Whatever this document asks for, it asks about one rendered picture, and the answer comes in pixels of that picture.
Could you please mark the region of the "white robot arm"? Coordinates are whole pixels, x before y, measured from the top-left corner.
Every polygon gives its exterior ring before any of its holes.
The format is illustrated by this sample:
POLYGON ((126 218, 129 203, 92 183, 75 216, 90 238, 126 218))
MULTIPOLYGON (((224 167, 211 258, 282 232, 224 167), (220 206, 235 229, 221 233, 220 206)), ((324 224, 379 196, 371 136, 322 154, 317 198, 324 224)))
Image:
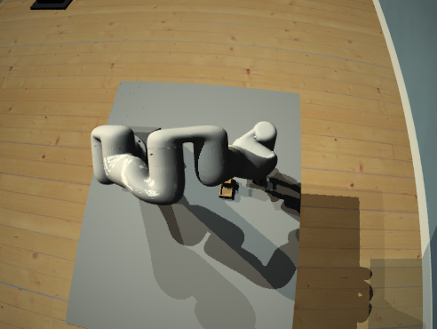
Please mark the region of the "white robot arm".
POLYGON ((193 126, 151 132, 146 148, 130 127, 102 125, 91 132, 93 171, 101 184, 120 185, 153 205, 173 205, 185 190, 183 143, 194 144, 197 179, 215 187, 234 177, 258 181, 270 174, 277 165, 276 136, 273 124, 259 122, 228 145, 225 129, 193 126))

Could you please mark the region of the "tan cube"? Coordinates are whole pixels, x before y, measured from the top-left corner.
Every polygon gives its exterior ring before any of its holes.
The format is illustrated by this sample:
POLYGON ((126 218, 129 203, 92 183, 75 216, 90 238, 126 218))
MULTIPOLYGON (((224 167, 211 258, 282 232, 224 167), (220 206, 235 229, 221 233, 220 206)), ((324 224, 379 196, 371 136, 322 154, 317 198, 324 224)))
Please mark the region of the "tan cube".
POLYGON ((231 187, 231 182, 232 182, 232 179, 230 179, 230 180, 228 180, 228 181, 222 183, 222 186, 223 186, 223 187, 231 187))

